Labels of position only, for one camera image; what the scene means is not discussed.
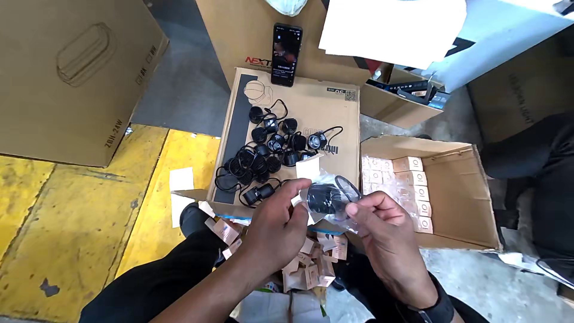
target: phone screen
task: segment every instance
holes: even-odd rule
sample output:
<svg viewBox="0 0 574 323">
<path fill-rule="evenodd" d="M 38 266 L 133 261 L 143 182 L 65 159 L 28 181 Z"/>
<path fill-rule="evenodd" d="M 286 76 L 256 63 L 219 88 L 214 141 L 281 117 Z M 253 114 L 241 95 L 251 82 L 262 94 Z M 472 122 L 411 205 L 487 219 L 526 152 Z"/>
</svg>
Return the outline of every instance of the phone screen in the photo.
<svg viewBox="0 0 574 323">
<path fill-rule="evenodd" d="M 271 83 L 293 86 L 302 37 L 303 30 L 299 27 L 275 24 Z"/>
</svg>

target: stack of boxes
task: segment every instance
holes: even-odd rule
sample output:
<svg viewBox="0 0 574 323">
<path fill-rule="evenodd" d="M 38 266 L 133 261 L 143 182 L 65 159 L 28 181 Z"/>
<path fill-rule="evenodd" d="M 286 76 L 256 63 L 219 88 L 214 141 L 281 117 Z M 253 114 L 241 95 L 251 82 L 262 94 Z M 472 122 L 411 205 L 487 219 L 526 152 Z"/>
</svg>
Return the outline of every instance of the stack of boxes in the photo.
<svg viewBox="0 0 574 323">
<path fill-rule="evenodd" d="M 426 174 L 419 157 L 403 157 L 394 160 L 376 157 L 362 157 L 363 194 L 375 191 L 386 191 L 397 187 L 400 183 L 400 195 L 410 196 L 413 201 L 412 209 L 416 209 L 418 215 L 417 232 L 433 233 L 431 221 L 431 203 L 426 181 Z M 408 205 L 402 205 L 410 211 Z"/>
</svg>

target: clear plastic wrap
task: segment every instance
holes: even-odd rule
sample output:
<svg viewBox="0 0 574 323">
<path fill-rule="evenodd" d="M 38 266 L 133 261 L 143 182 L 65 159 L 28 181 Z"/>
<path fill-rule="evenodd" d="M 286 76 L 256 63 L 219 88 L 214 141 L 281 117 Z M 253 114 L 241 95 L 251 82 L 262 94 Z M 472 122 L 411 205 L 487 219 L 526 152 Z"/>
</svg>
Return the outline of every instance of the clear plastic wrap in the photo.
<svg viewBox="0 0 574 323">
<path fill-rule="evenodd" d="M 361 158 L 361 166 L 362 193 L 368 195 L 375 191 L 385 192 L 410 214 L 415 228 L 419 228 L 419 212 L 414 192 L 405 180 L 395 176 L 392 161 L 364 155 Z"/>
<path fill-rule="evenodd" d="M 321 170 L 308 189 L 299 193 L 314 222 L 320 219 L 357 232 L 357 224 L 345 212 L 345 206 L 362 198 L 362 194 L 348 179 Z"/>
</svg>

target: cardboard box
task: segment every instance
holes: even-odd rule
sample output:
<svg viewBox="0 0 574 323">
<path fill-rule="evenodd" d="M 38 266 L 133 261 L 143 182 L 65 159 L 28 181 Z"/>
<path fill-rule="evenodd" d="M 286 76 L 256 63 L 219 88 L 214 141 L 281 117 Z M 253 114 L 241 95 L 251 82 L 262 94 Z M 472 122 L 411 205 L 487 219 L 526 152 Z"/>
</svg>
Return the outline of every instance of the cardboard box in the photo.
<svg viewBox="0 0 574 323">
<path fill-rule="evenodd" d="M 416 229 L 416 232 L 430 233 L 430 234 L 433 233 L 431 218 L 419 216 L 417 220 L 418 220 L 418 228 Z"/>
<path fill-rule="evenodd" d="M 229 259 L 231 257 L 231 255 L 233 255 L 235 253 L 235 251 L 237 251 L 237 249 L 239 248 L 239 246 L 242 244 L 241 239 L 237 239 L 236 242 L 232 243 L 229 248 L 225 249 L 222 254 L 225 257 L 225 259 Z"/>
<path fill-rule="evenodd" d="M 0 29 L 0 153 L 107 166 L 168 45 L 145 4 L 15 1 Z"/>
<path fill-rule="evenodd" d="M 359 87 L 305 78 L 296 78 L 293 87 L 284 87 L 271 84 L 268 73 L 245 68 L 237 69 L 212 179 L 215 178 L 219 166 L 234 157 L 242 146 L 252 140 L 251 130 L 255 128 L 255 124 L 249 121 L 249 110 L 254 103 L 250 102 L 243 91 L 250 82 L 259 84 L 264 91 L 272 94 L 272 98 L 266 100 L 266 105 L 259 102 L 258 106 L 269 107 L 276 99 L 282 99 L 289 109 L 288 117 L 297 120 L 297 130 L 302 131 L 306 137 L 320 129 L 342 126 L 343 133 L 331 140 L 330 150 L 334 153 L 322 151 L 324 156 L 320 158 L 321 168 L 332 174 L 344 176 L 355 186 L 359 186 Z M 351 98 L 330 89 L 356 91 L 356 95 Z M 279 116 L 284 113 L 280 104 L 277 104 L 273 111 Z M 273 177 L 279 180 L 297 178 L 296 167 L 283 166 L 273 174 Z M 218 190 L 213 180 L 207 191 L 190 190 L 180 193 L 200 201 L 207 201 L 212 212 L 222 217 L 249 219 L 253 215 L 253 209 L 240 203 L 239 192 L 227 193 Z"/>
<path fill-rule="evenodd" d="M 414 82 L 423 79 L 407 71 L 394 68 L 387 83 Z M 364 84 L 361 87 L 360 104 L 362 114 L 405 129 L 443 112 L 441 109 L 409 101 L 371 84 Z"/>
<path fill-rule="evenodd" d="M 431 203 L 427 201 L 415 201 L 417 204 L 418 214 L 424 217 L 432 216 Z"/>
<path fill-rule="evenodd" d="M 307 289 L 319 286 L 319 268 L 317 265 L 312 265 L 305 268 L 305 282 Z"/>
<path fill-rule="evenodd" d="M 395 173 L 397 179 L 405 181 L 407 185 L 426 186 L 426 174 L 421 171 L 406 171 Z"/>
<path fill-rule="evenodd" d="M 219 219 L 217 222 L 215 222 L 212 218 L 209 218 L 205 221 L 205 225 L 228 246 L 231 246 L 233 241 L 235 241 L 235 239 L 241 233 L 241 228 L 239 225 L 228 222 L 223 218 Z"/>
<path fill-rule="evenodd" d="M 421 158 L 434 212 L 434 234 L 416 233 L 419 246 L 502 249 L 486 175 L 475 146 L 381 136 L 361 143 L 361 152 L 363 155 L 393 160 L 405 156 Z"/>
<path fill-rule="evenodd" d="M 371 72 L 364 58 L 327 55 L 319 49 L 328 1 L 309 0 L 295 17 L 280 14 L 262 0 L 196 2 L 230 88 L 233 88 L 235 67 L 271 71 L 273 25 L 280 22 L 303 29 L 296 75 L 362 86 L 366 94 L 361 97 L 361 113 L 410 128 L 442 112 L 366 85 Z M 393 83 L 422 79 L 401 69 L 393 70 L 389 63 L 382 63 L 381 70 L 385 80 Z"/>
<path fill-rule="evenodd" d="M 558 292 L 557 295 L 562 298 L 562 300 L 568 304 L 571 308 L 574 309 L 574 289 L 571 289 L 570 287 L 564 285 L 564 284 L 560 284 L 558 286 Z"/>
<path fill-rule="evenodd" d="M 335 249 L 332 250 L 332 256 L 340 260 L 347 260 L 348 240 L 345 236 L 333 236 Z"/>
<path fill-rule="evenodd" d="M 418 157 L 403 157 L 393 160 L 395 172 L 423 171 L 421 159 Z"/>
<path fill-rule="evenodd" d="M 573 33 L 566 28 L 468 84 L 485 142 L 506 139 L 552 114 L 574 111 L 574 56 L 564 52 Z"/>
</svg>

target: black strip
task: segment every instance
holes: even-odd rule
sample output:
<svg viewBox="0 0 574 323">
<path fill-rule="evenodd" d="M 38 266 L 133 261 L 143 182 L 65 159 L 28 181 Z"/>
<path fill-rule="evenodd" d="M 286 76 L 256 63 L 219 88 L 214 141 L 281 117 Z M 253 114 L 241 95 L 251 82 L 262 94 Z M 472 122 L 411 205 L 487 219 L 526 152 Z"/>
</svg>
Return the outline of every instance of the black strip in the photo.
<svg viewBox="0 0 574 323">
<path fill-rule="evenodd" d="M 476 43 L 473 41 L 470 41 L 470 40 L 466 40 L 464 38 L 457 37 L 457 38 L 455 38 L 455 40 L 452 44 L 455 47 L 453 49 L 450 49 L 444 57 L 451 56 L 451 55 L 456 54 L 460 51 L 463 51 L 467 48 L 470 48 L 470 46 L 472 46 Z"/>
<path fill-rule="evenodd" d="M 231 124 L 229 132 L 227 133 L 227 143 L 223 154 L 223 161 L 235 156 L 241 147 L 245 145 L 245 138 L 247 138 L 247 128 L 249 127 L 249 110 L 253 106 L 249 103 L 249 99 L 243 93 L 245 85 L 249 81 L 257 80 L 257 76 L 242 74 L 239 79 L 239 86 L 237 87 L 237 94 L 235 95 L 235 106 L 233 108 L 233 115 L 231 116 Z M 219 181 L 222 187 L 231 187 L 237 180 L 233 176 L 222 177 Z M 216 189 L 215 202 L 233 204 L 235 201 L 235 192 L 228 193 Z"/>
</svg>

